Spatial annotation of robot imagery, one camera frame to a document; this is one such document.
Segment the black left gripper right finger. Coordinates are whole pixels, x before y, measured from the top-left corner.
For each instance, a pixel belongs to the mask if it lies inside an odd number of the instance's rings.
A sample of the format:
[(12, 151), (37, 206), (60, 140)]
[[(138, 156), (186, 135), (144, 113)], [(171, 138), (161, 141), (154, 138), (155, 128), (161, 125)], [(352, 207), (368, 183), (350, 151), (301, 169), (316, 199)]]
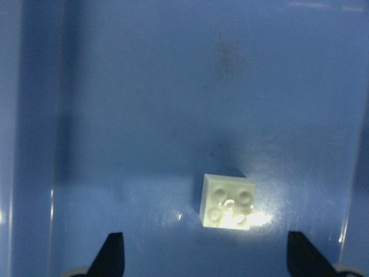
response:
[(337, 271), (300, 231), (287, 239), (287, 269), (291, 276), (337, 276)]

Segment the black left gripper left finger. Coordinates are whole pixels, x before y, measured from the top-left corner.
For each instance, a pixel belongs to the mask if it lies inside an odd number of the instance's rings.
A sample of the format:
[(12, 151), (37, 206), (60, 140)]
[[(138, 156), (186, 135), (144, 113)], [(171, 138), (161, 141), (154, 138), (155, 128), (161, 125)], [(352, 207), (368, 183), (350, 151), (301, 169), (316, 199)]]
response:
[(125, 271), (125, 249), (123, 233), (107, 236), (86, 276), (123, 276)]

